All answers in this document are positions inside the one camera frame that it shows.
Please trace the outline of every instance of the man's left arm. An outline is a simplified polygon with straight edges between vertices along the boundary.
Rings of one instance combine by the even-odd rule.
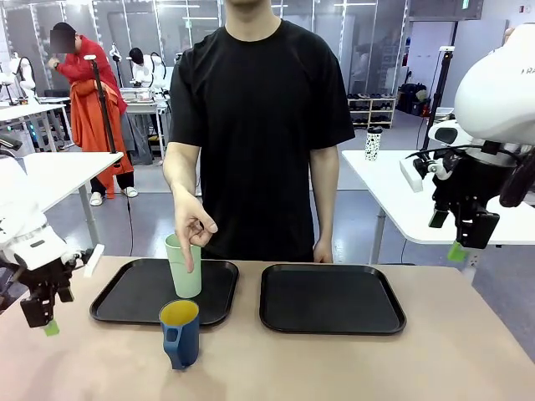
[[[319,239],[313,254],[315,262],[332,263],[334,202],[339,175],[337,144],[354,138],[354,130],[338,60],[320,40],[321,65],[314,85],[314,115],[318,123],[309,146],[310,175],[319,222]]]

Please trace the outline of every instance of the person in black shirt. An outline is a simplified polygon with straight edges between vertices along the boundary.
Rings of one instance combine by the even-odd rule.
[[[268,0],[226,10],[225,27],[186,50],[171,80],[164,174],[188,269],[190,244],[203,258],[332,262],[336,145],[354,138],[338,60]]]

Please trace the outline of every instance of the blue mug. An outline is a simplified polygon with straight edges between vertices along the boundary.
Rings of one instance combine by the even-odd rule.
[[[191,366],[199,356],[199,307],[184,299],[165,305],[160,311],[164,351],[173,369]]]

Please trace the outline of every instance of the glass partition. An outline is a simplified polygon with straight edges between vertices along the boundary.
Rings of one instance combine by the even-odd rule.
[[[99,41],[106,54],[111,50],[111,44],[115,43],[123,60],[120,63],[120,74],[123,86],[130,87],[132,80],[132,70],[130,63],[126,59],[128,52],[132,48],[130,33],[126,24],[125,9],[121,1],[93,1],[94,16],[96,20]],[[117,68],[112,66],[114,74],[117,75]]]
[[[314,0],[282,0],[282,18],[312,31]]]
[[[219,28],[219,12],[216,0],[188,0],[191,44],[198,43],[206,35]]]
[[[49,30],[58,21],[101,43],[106,54],[115,43],[123,56],[123,83],[130,86],[126,57],[133,47],[161,53],[171,66],[177,53],[226,20],[223,0],[44,1],[11,7],[4,3],[4,7],[10,51],[30,59],[40,94],[49,86],[66,87],[62,77],[43,66],[50,57]],[[325,40],[339,59],[348,93],[395,92],[407,0],[273,0],[272,9]]]
[[[183,1],[159,0],[156,5],[160,21],[161,43],[167,66],[173,65],[177,53],[191,47],[191,31],[187,28],[188,4]]]
[[[125,2],[125,10],[132,47],[140,48],[143,54],[151,54],[152,52],[160,54],[160,35],[152,0]]]

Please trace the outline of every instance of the black pants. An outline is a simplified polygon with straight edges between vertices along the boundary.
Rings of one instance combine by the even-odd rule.
[[[132,159],[130,158],[130,153],[126,152],[126,157],[130,163]],[[134,186],[134,171],[130,173],[118,174],[115,176],[117,178],[117,184],[121,190],[125,190],[129,186]],[[106,197],[106,187],[102,185],[97,177],[94,177],[90,181],[91,183],[91,193],[100,192],[103,198]]]
[[[219,255],[216,255],[215,253],[211,253],[207,251],[205,248],[201,249],[201,259],[215,259],[217,261],[225,261],[229,259],[233,261],[241,260],[239,257],[228,257],[228,258],[221,257]],[[285,259],[286,259],[285,261],[296,262],[296,263],[298,262],[312,263],[314,262],[314,254],[313,254],[313,250],[311,249],[309,252],[305,253],[304,255],[286,257]],[[279,260],[278,259],[277,260],[264,259],[263,261],[279,261]]]

